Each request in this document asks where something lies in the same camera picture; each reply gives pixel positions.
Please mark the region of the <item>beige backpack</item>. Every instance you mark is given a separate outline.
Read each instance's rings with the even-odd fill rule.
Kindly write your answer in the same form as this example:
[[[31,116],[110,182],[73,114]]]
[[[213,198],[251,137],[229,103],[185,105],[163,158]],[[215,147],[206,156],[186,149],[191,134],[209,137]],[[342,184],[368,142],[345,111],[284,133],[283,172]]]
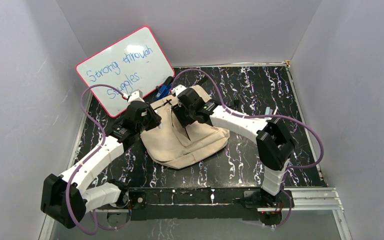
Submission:
[[[172,110],[177,103],[172,95],[151,103],[161,117],[162,127],[142,132],[140,139],[154,162],[182,169],[222,150],[228,143],[230,131],[198,122],[182,127]]]

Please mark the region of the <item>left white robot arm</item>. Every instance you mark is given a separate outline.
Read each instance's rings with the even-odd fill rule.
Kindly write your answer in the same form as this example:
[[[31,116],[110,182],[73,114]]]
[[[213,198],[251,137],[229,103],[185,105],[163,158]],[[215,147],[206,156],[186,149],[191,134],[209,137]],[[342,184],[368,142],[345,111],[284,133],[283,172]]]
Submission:
[[[60,175],[50,174],[45,178],[40,204],[43,213],[71,229],[97,208],[129,205],[129,190],[121,181],[110,179],[98,187],[90,187],[90,184],[110,163],[139,141],[140,133],[161,124],[161,117],[142,95],[140,90],[124,95],[128,103],[125,115],[103,133],[102,141]]]

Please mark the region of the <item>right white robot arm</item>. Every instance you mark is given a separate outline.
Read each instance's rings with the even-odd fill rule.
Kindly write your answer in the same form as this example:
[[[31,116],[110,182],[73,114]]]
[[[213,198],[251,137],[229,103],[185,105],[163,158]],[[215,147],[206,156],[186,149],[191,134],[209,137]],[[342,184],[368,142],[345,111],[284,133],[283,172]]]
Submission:
[[[232,131],[257,145],[264,166],[261,199],[266,206],[275,207],[282,199],[283,178],[296,145],[284,122],[228,110],[214,99],[203,99],[192,87],[178,85],[173,91],[178,100],[174,113],[182,126],[207,124]]]

